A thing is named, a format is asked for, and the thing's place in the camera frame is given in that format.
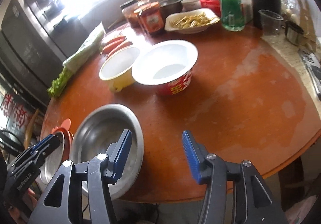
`orange table surface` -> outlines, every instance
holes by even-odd
[[[165,33],[157,38],[124,25],[121,32],[137,47],[182,39],[198,49],[188,88],[172,96],[156,95],[138,83],[111,93],[99,79],[104,55],[92,57],[52,99],[41,137],[66,118],[75,134],[96,108],[119,103],[137,116],[144,135],[144,159],[139,176],[121,198],[144,203],[201,199],[204,185],[192,178],[182,146],[182,132],[225,161],[250,160],[268,177],[299,157],[321,134],[319,114],[300,80],[261,36],[246,26],[229,32],[216,24],[193,35]]]

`stainless steel bowl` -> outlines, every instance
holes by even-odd
[[[183,9],[182,0],[163,0],[160,4],[160,13],[163,20],[171,14],[180,13]]]
[[[107,104],[94,110],[81,123],[70,151],[74,163],[90,161],[97,154],[106,152],[110,144],[117,142],[124,129],[132,132],[129,151],[122,177],[115,185],[109,185],[112,200],[124,195],[135,182],[144,153],[142,129],[134,113],[121,104]],[[82,193],[88,196],[87,182],[82,182]]]

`metal bolt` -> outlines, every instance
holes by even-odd
[[[104,160],[107,158],[107,154],[106,153],[100,153],[97,155],[97,159],[99,160]]]
[[[209,154],[207,155],[207,158],[208,158],[209,160],[215,160],[216,155],[215,155],[214,153],[209,153]]]
[[[251,163],[250,161],[248,161],[248,160],[245,160],[245,161],[243,161],[243,165],[244,165],[245,167],[249,167],[249,166],[252,165],[252,163]]]
[[[70,167],[72,164],[73,164],[73,162],[70,160],[66,160],[66,161],[64,161],[64,163],[62,163],[62,165],[65,167]]]

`metal pot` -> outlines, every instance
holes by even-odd
[[[290,43],[294,45],[301,44],[304,39],[303,33],[301,26],[289,20],[285,21],[285,37]]]
[[[180,13],[183,9],[182,0],[163,0],[160,4],[160,13],[163,20],[171,14]]]

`food on plate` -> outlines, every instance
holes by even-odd
[[[124,47],[131,46],[131,45],[133,45],[133,43],[130,42],[130,41],[124,41],[124,42],[122,42],[120,45],[118,45],[114,50],[112,50],[112,51],[108,54],[108,56],[107,56],[106,59],[108,59],[110,56],[112,56],[115,52],[119,51],[120,49],[123,49]]]
[[[192,28],[192,27],[200,27],[209,25],[215,17],[208,18],[205,13],[201,13],[195,16],[185,16],[183,18],[179,18],[176,21],[171,21],[170,25],[173,28],[185,29],[185,28]]]
[[[122,38],[120,40],[114,41],[108,45],[106,45],[103,49],[102,49],[102,53],[104,54],[108,54],[110,53],[112,50],[114,50],[118,45],[120,45],[122,42],[124,42],[126,39]]]

